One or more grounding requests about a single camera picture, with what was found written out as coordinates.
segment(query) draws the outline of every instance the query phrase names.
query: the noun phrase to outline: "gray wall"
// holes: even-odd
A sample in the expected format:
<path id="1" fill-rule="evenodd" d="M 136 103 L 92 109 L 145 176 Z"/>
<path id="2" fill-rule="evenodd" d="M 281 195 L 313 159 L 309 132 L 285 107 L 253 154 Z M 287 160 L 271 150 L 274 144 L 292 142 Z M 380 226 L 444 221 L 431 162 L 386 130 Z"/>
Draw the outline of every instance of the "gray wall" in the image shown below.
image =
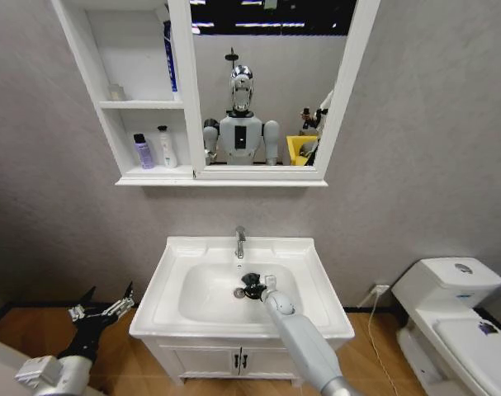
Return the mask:
<path id="1" fill-rule="evenodd" d="M 52 7 L 0 0 L 0 298 L 140 296 L 168 235 L 312 236 L 356 304 L 420 257 L 501 275 L 501 2 L 384 0 L 329 188 L 115 187 Z M 501 295 L 486 304 L 501 320 Z"/>
<path id="2" fill-rule="evenodd" d="M 221 120 L 232 106 L 232 65 L 225 54 L 233 47 L 239 55 L 236 64 L 245 64 L 253 72 L 250 109 L 262 122 L 279 123 L 279 158 L 289 165 L 284 136 L 298 134 L 303 125 L 300 111 L 309 107 L 314 112 L 333 89 L 346 40 L 335 35 L 194 35 L 202 119 Z M 221 148 L 218 161 L 225 162 L 225 155 Z M 265 161 L 263 146 L 255 160 Z"/>

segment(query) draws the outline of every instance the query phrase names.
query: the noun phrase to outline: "toilet tank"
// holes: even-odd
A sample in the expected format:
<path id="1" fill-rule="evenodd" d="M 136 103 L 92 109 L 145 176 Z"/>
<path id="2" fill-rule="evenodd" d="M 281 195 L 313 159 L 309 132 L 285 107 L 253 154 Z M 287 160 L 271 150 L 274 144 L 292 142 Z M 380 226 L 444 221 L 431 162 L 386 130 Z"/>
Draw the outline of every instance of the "toilet tank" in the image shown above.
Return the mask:
<path id="1" fill-rule="evenodd" d="M 392 291 L 406 309 L 473 308 L 501 286 L 501 277 L 471 257 L 419 260 Z"/>

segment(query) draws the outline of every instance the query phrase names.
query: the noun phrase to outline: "lotion bottle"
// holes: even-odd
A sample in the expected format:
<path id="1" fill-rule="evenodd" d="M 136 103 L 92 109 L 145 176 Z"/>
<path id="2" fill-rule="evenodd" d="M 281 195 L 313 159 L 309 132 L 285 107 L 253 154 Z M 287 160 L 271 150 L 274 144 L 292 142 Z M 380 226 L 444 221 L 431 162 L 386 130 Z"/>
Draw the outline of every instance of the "lotion bottle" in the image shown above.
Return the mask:
<path id="1" fill-rule="evenodd" d="M 134 134 L 133 138 L 135 139 L 135 147 L 140 159 L 140 165 L 143 169 L 152 169 L 154 168 L 153 157 L 151 156 L 151 151 L 149 150 L 149 146 L 145 141 L 145 137 L 143 134 Z"/>
<path id="2" fill-rule="evenodd" d="M 175 155 L 175 151 L 173 150 L 173 143 L 168 132 L 168 127 L 166 125 L 160 125 L 158 130 L 160 131 L 160 143 L 162 144 L 162 149 L 164 151 L 164 165 L 166 167 L 176 167 L 177 155 Z"/>

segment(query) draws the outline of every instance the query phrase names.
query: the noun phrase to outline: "toilet lid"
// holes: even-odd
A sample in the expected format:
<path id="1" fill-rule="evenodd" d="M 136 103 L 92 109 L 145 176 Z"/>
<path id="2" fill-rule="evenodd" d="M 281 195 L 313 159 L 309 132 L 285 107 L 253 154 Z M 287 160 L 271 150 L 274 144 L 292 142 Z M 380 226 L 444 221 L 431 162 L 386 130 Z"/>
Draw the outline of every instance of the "toilet lid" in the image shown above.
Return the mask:
<path id="1" fill-rule="evenodd" d="M 501 396 L 501 330 L 483 319 L 443 320 L 434 329 L 474 380 Z"/>

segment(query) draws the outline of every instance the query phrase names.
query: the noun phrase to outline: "electrical outlet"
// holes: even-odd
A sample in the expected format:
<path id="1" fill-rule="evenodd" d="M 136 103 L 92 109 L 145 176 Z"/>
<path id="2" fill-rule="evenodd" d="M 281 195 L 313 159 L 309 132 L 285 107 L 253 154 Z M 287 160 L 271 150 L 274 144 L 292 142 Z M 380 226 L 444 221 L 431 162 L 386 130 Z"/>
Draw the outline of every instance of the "electrical outlet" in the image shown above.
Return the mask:
<path id="1" fill-rule="evenodd" d="M 390 285 L 374 285 L 370 290 L 371 295 L 383 295 L 388 289 Z"/>

